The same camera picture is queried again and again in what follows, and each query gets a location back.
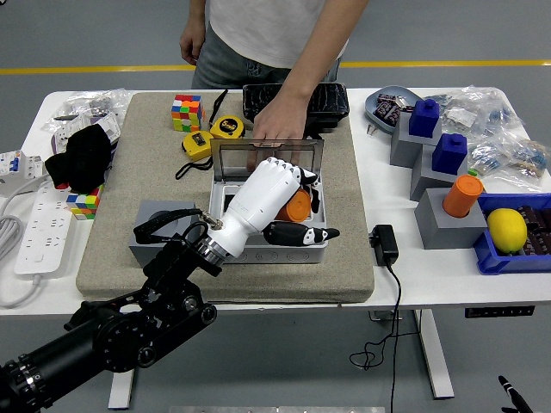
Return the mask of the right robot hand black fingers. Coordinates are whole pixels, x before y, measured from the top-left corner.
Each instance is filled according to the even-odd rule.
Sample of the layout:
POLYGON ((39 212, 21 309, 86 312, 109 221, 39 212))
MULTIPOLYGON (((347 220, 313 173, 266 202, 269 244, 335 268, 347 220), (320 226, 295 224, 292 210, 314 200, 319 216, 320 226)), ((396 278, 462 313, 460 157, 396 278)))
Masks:
POLYGON ((528 403, 524 400, 521 394, 513 387, 510 381, 503 375, 498 376, 499 383, 503 386, 505 392, 510 397, 513 403, 513 408, 502 407, 502 412, 519 412, 519 413, 533 413, 534 411, 529 407, 528 403))

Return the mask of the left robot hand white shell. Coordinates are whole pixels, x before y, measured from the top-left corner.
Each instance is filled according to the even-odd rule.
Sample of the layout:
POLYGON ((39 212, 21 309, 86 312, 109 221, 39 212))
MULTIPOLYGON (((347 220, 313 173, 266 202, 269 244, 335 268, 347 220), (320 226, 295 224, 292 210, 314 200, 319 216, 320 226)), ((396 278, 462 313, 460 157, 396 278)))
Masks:
POLYGON ((328 241, 340 235, 325 225, 319 175, 282 159, 263 160, 238 186, 227 208, 214 185, 215 223, 202 248, 218 262, 319 263, 328 241))

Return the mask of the person's left hand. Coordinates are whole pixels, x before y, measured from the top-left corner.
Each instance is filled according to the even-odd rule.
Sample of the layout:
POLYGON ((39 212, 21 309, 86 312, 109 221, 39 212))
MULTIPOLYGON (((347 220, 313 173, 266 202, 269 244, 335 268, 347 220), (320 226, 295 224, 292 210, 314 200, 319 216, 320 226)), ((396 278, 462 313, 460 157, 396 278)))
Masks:
POLYGON ((281 89, 255 117, 253 138, 256 140, 303 139, 308 103, 308 96, 281 89))

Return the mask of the person's right hand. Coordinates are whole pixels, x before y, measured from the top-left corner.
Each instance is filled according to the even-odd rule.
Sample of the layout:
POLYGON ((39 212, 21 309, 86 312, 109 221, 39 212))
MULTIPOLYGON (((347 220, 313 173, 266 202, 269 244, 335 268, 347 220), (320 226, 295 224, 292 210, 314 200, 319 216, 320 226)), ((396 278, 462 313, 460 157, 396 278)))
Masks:
POLYGON ((188 22, 180 36, 179 46, 182 59, 196 66, 202 46, 205 42, 206 25, 204 22, 188 22))

